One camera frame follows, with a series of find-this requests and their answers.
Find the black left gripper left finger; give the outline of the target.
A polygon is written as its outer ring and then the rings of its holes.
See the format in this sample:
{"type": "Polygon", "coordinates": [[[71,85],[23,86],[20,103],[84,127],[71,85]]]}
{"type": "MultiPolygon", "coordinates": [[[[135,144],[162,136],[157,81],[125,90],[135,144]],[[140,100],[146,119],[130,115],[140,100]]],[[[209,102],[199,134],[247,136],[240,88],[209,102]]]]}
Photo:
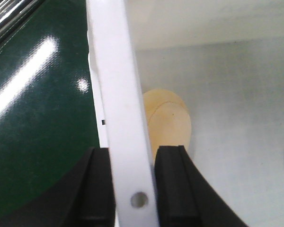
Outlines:
{"type": "Polygon", "coordinates": [[[0,218],[0,227],[113,227],[115,198],[107,148],[89,148],[54,186],[0,218]]]}

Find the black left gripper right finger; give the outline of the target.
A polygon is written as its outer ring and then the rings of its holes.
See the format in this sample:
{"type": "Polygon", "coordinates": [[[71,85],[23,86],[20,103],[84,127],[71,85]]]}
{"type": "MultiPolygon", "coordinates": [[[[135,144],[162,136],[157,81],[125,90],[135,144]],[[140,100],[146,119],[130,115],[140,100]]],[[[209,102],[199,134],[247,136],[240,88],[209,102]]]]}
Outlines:
{"type": "Polygon", "coordinates": [[[183,146],[159,147],[155,177],[160,226],[246,226],[204,179],[183,146]]]}

